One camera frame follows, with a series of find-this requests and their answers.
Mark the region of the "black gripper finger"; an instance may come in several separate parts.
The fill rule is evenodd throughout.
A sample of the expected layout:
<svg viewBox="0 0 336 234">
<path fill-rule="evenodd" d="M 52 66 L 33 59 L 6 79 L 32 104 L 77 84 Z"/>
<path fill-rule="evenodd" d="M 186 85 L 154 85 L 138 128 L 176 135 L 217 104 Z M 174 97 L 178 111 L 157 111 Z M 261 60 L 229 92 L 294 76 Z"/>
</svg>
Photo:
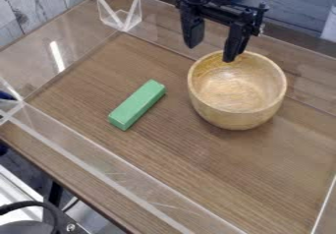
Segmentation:
<svg viewBox="0 0 336 234">
<path fill-rule="evenodd" d="M 244 52 L 250 37 L 250 28 L 238 22 L 229 27 L 228 38 L 224 44 L 222 61 L 229 63 Z"/>
<path fill-rule="evenodd" d="M 194 6 L 180 6 L 181 29 L 185 45 L 194 48 L 204 40 L 205 21 Z"/>
</svg>

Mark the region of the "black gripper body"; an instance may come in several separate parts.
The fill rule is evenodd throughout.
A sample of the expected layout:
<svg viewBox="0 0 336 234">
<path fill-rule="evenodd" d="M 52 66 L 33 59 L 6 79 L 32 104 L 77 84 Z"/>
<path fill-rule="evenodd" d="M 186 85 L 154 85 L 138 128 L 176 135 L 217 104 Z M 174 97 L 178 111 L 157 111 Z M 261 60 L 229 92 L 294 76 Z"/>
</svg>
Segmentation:
<svg viewBox="0 0 336 234">
<path fill-rule="evenodd" d="M 228 27 L 240 22 L 250 28 L 252 35 L 261 33 L 264 15 L 269 10 L 261 0 L 177 0 L 178 10 L 182 4 L 194 6 L 204 19 Z"/>
</svg>

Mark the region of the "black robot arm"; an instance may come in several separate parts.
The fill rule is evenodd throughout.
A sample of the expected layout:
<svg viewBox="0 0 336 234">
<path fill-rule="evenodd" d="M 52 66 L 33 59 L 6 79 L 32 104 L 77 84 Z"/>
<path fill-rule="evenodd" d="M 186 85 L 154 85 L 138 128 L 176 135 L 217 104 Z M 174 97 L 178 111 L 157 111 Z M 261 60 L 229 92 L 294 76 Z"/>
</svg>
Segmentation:
<svg viewBox="0 0 336 234">
<path fill-rule="evenodd" d="M 252 35 L 258 36 L 269 7 L 257 0 L 177 0 L 185 45 L 193 49 L 205 37 L 205 20 L 228 27 L 222 61 L 234 61 Z"/>
</svg>

